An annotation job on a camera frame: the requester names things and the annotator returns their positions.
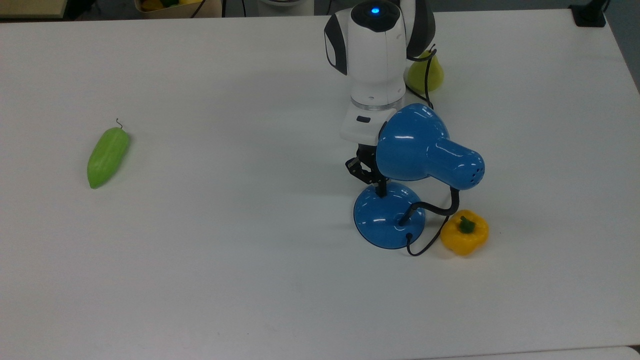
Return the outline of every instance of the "blue desk lamp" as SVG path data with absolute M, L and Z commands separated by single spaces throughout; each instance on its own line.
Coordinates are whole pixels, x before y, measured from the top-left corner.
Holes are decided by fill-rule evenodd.
M 458 210 L 458 192 L 474 187 L 484 175 L 480 154 L 451 141 L 440 117 L 422 104 L 405 106 L 391 117 L 371 155 L 373 170 L 387 179 L 417 181 L 431 176 L 451 187 L 451 207 L 440 209 L 421 202 L 399 183 L 385 182 L 382 192 L 379 183 L 368 186 L 355 202 L 354 221 L 367 241 L 384 249 L 407 247 L 411 253 L 409 245 L 424 229 L 425 210 L 453 215 Z

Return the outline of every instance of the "yellow bell pepper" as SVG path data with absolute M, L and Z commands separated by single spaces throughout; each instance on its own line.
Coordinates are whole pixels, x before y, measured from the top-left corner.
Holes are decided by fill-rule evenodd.
M 440 232 L 442 244 L 460 256 L 471 254 L 488 238 L 489 225 L 471 210 L 455 213 Z

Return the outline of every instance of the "yellow pear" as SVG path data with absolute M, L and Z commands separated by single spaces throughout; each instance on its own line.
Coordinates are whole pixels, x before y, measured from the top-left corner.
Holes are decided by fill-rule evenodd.
M 425 58 L 429 54 L 431 53 L 427 50 L 420 55 L 420 57 Z M 409 85 L 409 87 L 418 94 L 424 94 L 424 72 L 427 69 L 427 63 L 428 61 L 415 62 L 411 65 L 409 72 L 407 73 L 407 85 Z M 427 87 L 429 88 L 429 92 L 439 88 L 443 81 L 444 71 L 438 61 L 438 55 L 434 55 L 429 68 L 429 77 L 427 78 Z

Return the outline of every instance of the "black cable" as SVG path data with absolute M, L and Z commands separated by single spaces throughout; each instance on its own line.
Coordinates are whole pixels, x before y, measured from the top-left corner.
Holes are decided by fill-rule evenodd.
M 407 59 L 411 60 L 411 61 L 415 61 L 415 62 L 426 61 L 427 62 L 427 67 L 424 70 L 424 96 L 418 94 L 415 90 L 410 88 L 408 85 L 406 86 L 406 88 L 409 89 L 409 91 L 413 95 L 416 95 L 420 99 L 426 101 L 427 106 L 429 106 L 431 109 L 433 109 L 433 103 L 431 102 L 431 99 L 429 98 L 429 87 L 428 87 L 429 81 L 428 81 L 428 79 L 429 79 L 429 69 L 431 68 L 431 60 L 433 60 L 433 57 L 438 52 L 438 49 L 434 49 L 434 46 L 436 46 L 436 44 L 433 44 L 431 46 L 431 48 L 429 49 L 429 55 L 427 55 L 424 58 L 411 58 L 411 57 L 407 56 Z
M 190 19 L 193 19 L 193 18 L 196 16 L 196 14 L 200 11 L 200 8 L 202 7 L 202 5 L 204 5 L 204 2 L 205 2 L 205 1 L 206 1 L 206 0 L 202 0 L 202 2 L 200 3 L 200 5 L 198 5 L 198 8 L 196 9 L 196 11 L 195 11 L 195 12 L 193 12 L 193 15 L 190 17 Z
M 431 241 L 429 241 L 427 246 L 425 246 L 424 249 L 420 250 L 418 253 L 414 254 L 411 251 L 410 245 L 411 245 L 411 240 L 413 239 L 413 234 L 408 233 L 406 235 L 406 250 L 409 253 L 409 255 L 420 256 L 425 251 L 427 251 L 440 236 L 440 233 L 442 232 L 442 228 L 444 227 L 444 224 L 446 224 L 447 221 L 449 220 L 449 217 L 455 214 L 458 208 L 460 207 L 460 190 L 453 187 L 449 187 L 449 189 L 451 191 L 451 206 L 449 206 L 449 209 L 439 208 L 438 206 L 431 205 L 428 202 L 424 202 L 424 201 L 414 202 L 413 204 L 411 204 L 411 206 L 409 206 L 409 209 L 406 211 L 406 213 L 404 213 L 404 216 L 398 222 L 398 225 L 404 226 L 407 220 L 409 220 L 409 218 L 413 215 L 413 213 L 419 208 L 426 209 L 432 213 L 435 213 L 437 215 L 442 215 L 445 217 L 444 221 L 442 222 L 442 225 L 438 229 L 438 232 L 434 235 Z
M 431 241 L 429 241 L 429 243 L 427 244 L 427 246 L 424 247 L 424 249 L 420 250 L 418 253 L 414 254 L 411 251 L 411 239 L 413 238 L 413 234 L 412 233 L 408 233 L 406 235 L 406 251 L 409 253 L 409 255 L 411 256 L 420 256 L 422 255 L 425 251 L 427 251 L 434 242 L 436 242 L 436 240 L 438 239 L 438 237 L 440 236 L 440 233 L 442 232 L 442 228 L 444 227 L 444 224 L 447 223 L 447 221 L 449 221 L 449 216 L 447 215 L 444 218 L 444 221 L 442 222 L 442 225 L 440 226 L 440 228 L 438 229 L 438 232 L 434 235 L 434 237 L 431 239 Z
M 451 191 L 451 206 L 449 206 L 449 209 L 439 208 L 435 205 L 431 205 L 430 203 L 424 202 L 424 201 L 414 202 L 413 204 L 411 204 L 411 206 L 409 206 L 407 211 L 404 213 L 404 216 L 402 217 L 402 219 L 400 219 L 400 221 L 398 222 L 398 225 L 404 226 L 405 223 L 409 220 L 409 218 L 413 215 L 413 213 L 418 209 L 425 209 L 434 214 L 442 215 L 443 217 L 447 215 L 455 214 L 458 208 L 460 207 L 460 190 L 453 188 L 451 186 L 449 187 L 449 189 Z

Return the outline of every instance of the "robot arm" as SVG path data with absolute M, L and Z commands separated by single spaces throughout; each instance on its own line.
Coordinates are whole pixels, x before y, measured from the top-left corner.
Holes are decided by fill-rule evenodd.
M 404 106 L 405 59 L 419 56 L 434 32 L 426 0 L 367 0 L 331 16 L 327 60 L 353 79 L 341 137 L 377 145 L 382 125 Z

